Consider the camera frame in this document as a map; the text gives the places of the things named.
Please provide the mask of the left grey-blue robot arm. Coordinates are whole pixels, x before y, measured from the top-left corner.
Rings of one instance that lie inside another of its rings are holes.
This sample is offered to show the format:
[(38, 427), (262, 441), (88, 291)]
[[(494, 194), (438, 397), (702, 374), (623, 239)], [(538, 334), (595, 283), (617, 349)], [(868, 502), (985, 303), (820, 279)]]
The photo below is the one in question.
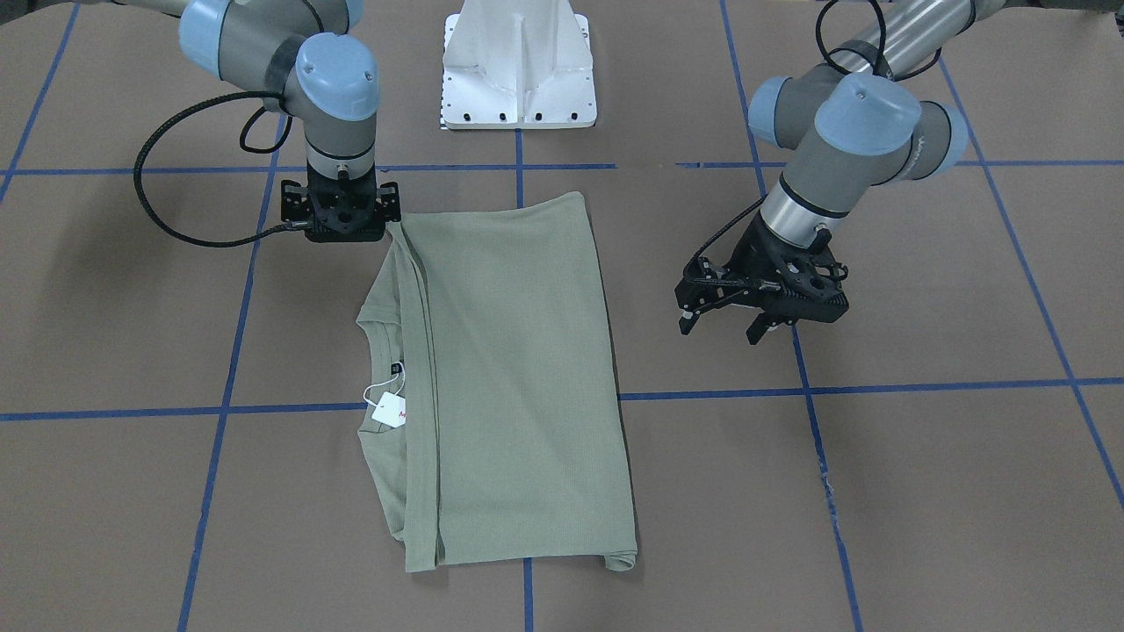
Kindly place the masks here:
[(758, 139), (790, 148), (774, 188), (742, 213), (747, 228), (727, 263), (703, 249), (686, 264), (676, 297), (679, 328), (724, 305), (758, 309), (756, 343), (798, 320), (832, 323), (847, 312), (847, 267), (830, 249), (839, 225), (874, 186), (935, 177), (967, 147), (963, 116), (904, 87), (948, 40), (999, 12), (1001, 1), (907, 1), (874, 9), (876, 22), (803, 76), (771, 76), (747, 103)]

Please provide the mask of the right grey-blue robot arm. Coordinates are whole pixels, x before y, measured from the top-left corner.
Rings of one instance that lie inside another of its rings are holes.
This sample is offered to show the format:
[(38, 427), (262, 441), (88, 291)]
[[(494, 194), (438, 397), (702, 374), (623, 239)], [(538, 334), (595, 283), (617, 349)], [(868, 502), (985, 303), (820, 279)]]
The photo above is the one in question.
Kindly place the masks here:
[(217, 103), (259, 97), (263, 111), (301, 120), (306, 183), (285, 181), (274, 232), (306, 238), (378, 241), (401, 219), (396, 183), (377, 181), (377, 57), (352, 36), (361, 1), (145, 1), (179, 20), (185, 57), (237, 87), (235, 94), (176, 112), (182, 121)]

